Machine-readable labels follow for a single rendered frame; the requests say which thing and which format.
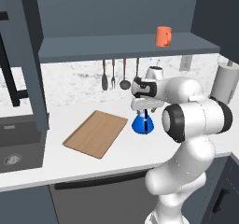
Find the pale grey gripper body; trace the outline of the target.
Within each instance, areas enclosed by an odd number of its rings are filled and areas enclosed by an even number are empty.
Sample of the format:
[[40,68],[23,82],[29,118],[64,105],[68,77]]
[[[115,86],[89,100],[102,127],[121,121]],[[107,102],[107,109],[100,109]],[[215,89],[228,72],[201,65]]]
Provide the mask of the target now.
[[164,105],[164,101],[154,98],[133,98],[131,102],[132,110],[157,109]]

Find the blue kettle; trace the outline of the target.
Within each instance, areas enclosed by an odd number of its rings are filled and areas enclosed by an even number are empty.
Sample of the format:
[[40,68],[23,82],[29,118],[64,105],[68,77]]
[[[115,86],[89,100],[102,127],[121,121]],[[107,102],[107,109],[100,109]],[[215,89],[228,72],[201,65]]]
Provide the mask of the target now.
[[132,128],[136,133],[148,134],[154,130],[153,121],[146,109],[138,110]]

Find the wooden tray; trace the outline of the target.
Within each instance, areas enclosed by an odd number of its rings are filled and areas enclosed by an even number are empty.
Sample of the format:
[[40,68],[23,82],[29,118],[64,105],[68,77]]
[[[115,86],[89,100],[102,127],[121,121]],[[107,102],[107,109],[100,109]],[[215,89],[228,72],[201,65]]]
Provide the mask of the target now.
[[63,145],[102,159],[128,120],[95,110],[64,141]]

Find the orange mug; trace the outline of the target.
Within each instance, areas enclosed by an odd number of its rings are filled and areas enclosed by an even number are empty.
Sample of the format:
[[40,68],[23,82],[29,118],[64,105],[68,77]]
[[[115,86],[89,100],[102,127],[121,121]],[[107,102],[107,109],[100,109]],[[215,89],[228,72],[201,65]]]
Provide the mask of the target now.
[[172,42],[172,28],[169,26],[158,26],[155,36],[157,47],[169,47]]

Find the dark grey base cabinet door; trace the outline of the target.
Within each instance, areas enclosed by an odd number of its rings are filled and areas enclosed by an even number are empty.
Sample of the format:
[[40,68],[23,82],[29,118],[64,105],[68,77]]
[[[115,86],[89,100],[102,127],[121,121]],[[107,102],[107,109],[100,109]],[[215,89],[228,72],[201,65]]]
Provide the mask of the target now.
[[[230,193],[224,197],[221,210],[214,214],[222,189]],[[206,171],[205,185],[185,201],[182,213],[190,224],[239,224],[239,160],[232,153],[214,159]]]

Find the wide dark grey cabinet door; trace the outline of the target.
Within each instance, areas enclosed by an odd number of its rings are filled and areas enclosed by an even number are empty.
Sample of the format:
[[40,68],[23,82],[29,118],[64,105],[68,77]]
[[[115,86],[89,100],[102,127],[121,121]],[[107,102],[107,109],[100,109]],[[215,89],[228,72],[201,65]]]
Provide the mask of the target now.
[[239,0],[197,0],[191,32],[239,64]]

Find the tall dark grey cabinet door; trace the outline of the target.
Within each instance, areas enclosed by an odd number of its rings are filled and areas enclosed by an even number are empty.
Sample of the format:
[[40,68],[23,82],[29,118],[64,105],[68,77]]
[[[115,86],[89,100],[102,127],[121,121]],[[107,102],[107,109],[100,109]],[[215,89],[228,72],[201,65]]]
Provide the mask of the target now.
[[46,109],[40,62],[38,55],[34,52],[34,46],[31,41],[24,0],[21,0],[21,8],[23,13],[21,35],[22,42],[24,43],[22,71],[35,117],[36,128],[43,132],[49,129],[49,118]]

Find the dark grey base cabinet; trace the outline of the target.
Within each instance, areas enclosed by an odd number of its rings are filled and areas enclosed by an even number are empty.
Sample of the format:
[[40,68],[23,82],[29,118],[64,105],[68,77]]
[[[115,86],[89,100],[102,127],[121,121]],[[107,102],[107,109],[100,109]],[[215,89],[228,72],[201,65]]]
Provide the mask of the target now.
[[59,224],[49,187],[0,192],[0,224]]

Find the hanging ladle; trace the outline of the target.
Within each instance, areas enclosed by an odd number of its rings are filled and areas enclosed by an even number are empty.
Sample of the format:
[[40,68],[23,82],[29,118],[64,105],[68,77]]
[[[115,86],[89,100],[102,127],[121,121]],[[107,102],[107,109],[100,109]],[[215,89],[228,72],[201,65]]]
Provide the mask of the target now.
[[[123,75],[126,75],[126,60],[123,60]],[[120,83],[119,86],[123,90],[129,90],[131,88],[131,82],[124,78]]]

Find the hanging fork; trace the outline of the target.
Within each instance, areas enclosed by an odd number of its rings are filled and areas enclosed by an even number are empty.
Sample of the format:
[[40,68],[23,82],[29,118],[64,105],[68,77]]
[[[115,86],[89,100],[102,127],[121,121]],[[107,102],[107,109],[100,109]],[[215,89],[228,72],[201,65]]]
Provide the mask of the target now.
[[112,89],[116,87],[116,79],[115,79],[115,60],[112,59],[112,78],[111,78],[111,86]]

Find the hanging spatula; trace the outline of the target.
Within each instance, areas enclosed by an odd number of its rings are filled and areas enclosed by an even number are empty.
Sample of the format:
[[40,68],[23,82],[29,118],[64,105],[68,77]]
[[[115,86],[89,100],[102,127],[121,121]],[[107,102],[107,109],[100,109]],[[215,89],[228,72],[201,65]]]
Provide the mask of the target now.
[[105,73],[105,60],[103,60],[102,89],[103,91],[107,91],[107,88],[108,88],[108,81],[107,81],[107,76]]

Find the white paper towel roll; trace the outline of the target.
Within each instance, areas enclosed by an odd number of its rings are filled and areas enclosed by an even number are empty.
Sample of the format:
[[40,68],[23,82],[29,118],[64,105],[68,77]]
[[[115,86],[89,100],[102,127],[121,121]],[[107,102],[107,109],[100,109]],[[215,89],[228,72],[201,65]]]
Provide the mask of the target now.
[[238,64],[232,61],[219,63],[210,96],[227,105],[233,98],[238,81]]

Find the grey dishwasher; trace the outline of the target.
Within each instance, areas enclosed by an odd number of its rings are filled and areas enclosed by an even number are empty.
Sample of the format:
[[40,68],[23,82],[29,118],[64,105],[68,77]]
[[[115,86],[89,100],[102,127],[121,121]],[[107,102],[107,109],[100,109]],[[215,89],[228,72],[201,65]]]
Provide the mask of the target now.
[[145,177],[135,180],[50,193],[60,224],[144,224],[157,197],[145,185]]

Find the dark grey sink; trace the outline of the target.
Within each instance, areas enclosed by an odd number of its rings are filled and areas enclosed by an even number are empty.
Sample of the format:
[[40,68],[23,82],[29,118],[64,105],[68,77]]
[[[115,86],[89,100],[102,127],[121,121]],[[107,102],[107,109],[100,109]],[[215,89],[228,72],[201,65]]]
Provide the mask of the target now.
[[33,115],[0,118],[0,174],[41,168],[46,137]]

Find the black tap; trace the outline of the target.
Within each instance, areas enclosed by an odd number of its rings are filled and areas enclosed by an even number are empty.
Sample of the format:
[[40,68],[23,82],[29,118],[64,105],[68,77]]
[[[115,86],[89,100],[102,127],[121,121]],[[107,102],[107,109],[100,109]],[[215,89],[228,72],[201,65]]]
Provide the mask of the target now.
[[28,91],[27,90],[18,91],[16,88],[1,33],[0,33],[0,67],[2,69],[2,73],[7,85],[7,90],[11,99],[11,103],[13,106],[19,106],[21,103],[21,99],[28,98]]

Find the white wall outlet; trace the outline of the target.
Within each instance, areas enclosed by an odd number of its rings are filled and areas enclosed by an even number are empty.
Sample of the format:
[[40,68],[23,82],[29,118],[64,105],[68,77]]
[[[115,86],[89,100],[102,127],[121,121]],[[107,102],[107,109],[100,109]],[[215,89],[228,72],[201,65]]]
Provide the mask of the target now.
[[183,55],[181,58],[180,71],[189,71],[192,62],[192,55]]

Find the dark grey neighbouring wall cabinet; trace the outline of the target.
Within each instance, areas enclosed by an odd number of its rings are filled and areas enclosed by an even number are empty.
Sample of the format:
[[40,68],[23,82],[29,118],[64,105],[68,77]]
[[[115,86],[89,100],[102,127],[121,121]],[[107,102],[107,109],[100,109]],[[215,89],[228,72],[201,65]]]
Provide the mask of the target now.
[[0,11],[6,12],[7,19],[0,21],[7,57],[11,67],[20,67],[21,61],[21,0],[0,0]]

